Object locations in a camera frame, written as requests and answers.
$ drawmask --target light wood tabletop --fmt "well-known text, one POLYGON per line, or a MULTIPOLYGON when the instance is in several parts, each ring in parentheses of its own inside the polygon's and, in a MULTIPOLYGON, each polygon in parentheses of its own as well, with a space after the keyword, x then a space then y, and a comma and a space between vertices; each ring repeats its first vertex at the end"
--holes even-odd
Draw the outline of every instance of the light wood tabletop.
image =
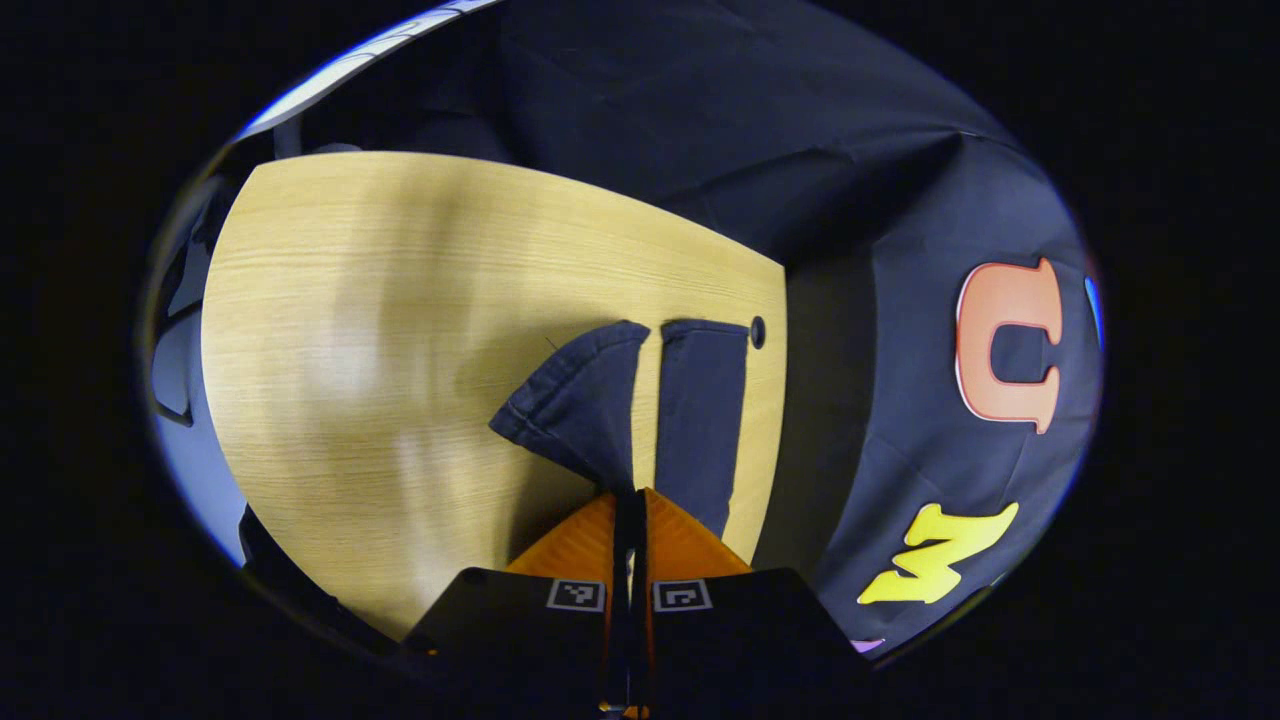
POLYGON ((627 319, 634 466, 652 487, 658 328, 749 325, 724 542, 750 560, 782 427, 782 266, 636 200, 524 168, 410 152, 260 165, 210 268, 202 359, 230 469, 280 547, 401 639, 463 568, 503 568, 594 486, 488 428, 553 351, 627 319))

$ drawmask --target pink object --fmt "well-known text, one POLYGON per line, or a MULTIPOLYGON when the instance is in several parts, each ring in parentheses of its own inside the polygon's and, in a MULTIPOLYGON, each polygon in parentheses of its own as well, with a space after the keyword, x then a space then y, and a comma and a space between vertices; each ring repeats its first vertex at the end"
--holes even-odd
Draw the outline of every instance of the pink object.
POLYGON ((878 641, 849 641, 849 642, 854 643, 854 650, 856 650, 858 652, 870 652, 877 647, 884 644, 884 638, 881 638, 878 641))

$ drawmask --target yellow letter m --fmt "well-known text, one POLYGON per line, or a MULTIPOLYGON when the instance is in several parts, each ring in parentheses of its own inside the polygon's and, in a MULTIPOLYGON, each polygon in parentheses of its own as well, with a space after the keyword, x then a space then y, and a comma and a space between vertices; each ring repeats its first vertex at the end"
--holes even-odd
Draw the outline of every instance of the yellow letter m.
POLYGON ((1014 515, 1018 515, 1016 502, 991 518, 943 515, 942 506, 937 502, 925 505, 906 532, 906 544, 915 547, 925 541, 943 542, 895 555, 893 565, 915 577, 886 570, 876 575, 863 594, 858 596, 858 602, 868 605, 882 601, 942 600, 960 584, 960 573, 950 565, 996 544, 1014 521, 1014 515))

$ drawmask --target round hole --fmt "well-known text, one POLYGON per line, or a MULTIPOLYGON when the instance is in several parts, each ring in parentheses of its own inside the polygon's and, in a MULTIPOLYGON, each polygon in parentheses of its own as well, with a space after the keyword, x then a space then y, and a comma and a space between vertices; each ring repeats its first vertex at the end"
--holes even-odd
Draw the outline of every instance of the round hole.
POLYGON ((756 350, 764 347, 764 318, 759 315, 751 320, 751 345, 756 350))

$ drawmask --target navy towel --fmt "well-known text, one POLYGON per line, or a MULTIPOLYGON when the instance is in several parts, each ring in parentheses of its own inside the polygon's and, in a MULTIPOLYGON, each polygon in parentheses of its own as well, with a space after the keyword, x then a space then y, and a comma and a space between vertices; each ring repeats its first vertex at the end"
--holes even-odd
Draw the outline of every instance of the navy towel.
POLYGON ((622 320, 557 350, 513 392, 489 427, 600 487, 631 477, 631 396, 649 328, 622 320))
POLYGON ((654 486, 721 537, 737 466, 748 329, 677 320, 662 327, 662 340, 654 486))

